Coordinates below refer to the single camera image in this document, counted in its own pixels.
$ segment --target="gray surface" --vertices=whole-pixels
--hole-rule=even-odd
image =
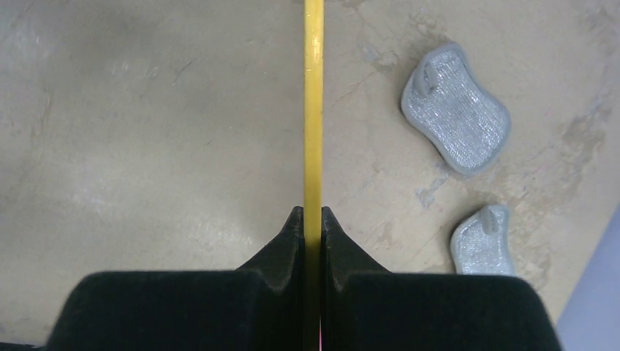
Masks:
[[[456,228],[450,241],[456,273],[515,275],[508,249],[509,219],[508,207],[489,205]]]
[[[566,351],[620,349],[620,208],[558,321]]]
[[[455,43],[424,56],[404,89],[401,109],[463,174],[484,170],[510,133],[508,110],[477,82]]]

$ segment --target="textured top surface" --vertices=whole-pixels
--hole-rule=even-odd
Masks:
[[[454,233],[452,250],[455,264],[461,268],[458,273],[515,274],[507,242],[509,213],[494,207],[490,206],[490,210],[499,228],[497,233],[485,232],[480,212],[459,226]]]
[[[439,53],[417,69],[424,69],[423,85],[430,93],[425,97],[415,88],[409,90],[407,119],[441,144],[449,163],[476,171],[490,162],[510,131],[505,107],[480,90],[457,50]],[[436,74],[433,89],[427,72]]]

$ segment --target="yellow rod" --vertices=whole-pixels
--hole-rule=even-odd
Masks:
[[[319,266],[323,152],[324,0],[304,4],[303,234],[306,241],[304,349],[319,349]]]

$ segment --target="gray 3d printed part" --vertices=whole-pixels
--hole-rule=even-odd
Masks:
[[[456,228],[450,251],[456,273],[514,276],[508,250],[508,219],[504,205],[488,205]]]
[[[403,91],[401,109],[446,162],[466,175],[492,163],[510,133],[508,110],[478,83],[455,43],[422,58]]]

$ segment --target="concrete floor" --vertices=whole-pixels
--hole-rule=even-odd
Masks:
[[[45,342],[94,271],[234,268],[302,203],[301,0],[0,4],[0,341]],[[450,272],[455,225],[506,203],[557,318],[620,199],[617,1],[325,10],[324,204],[388,269]],[[513,117],[477,177],[398,109],[449,40]]]

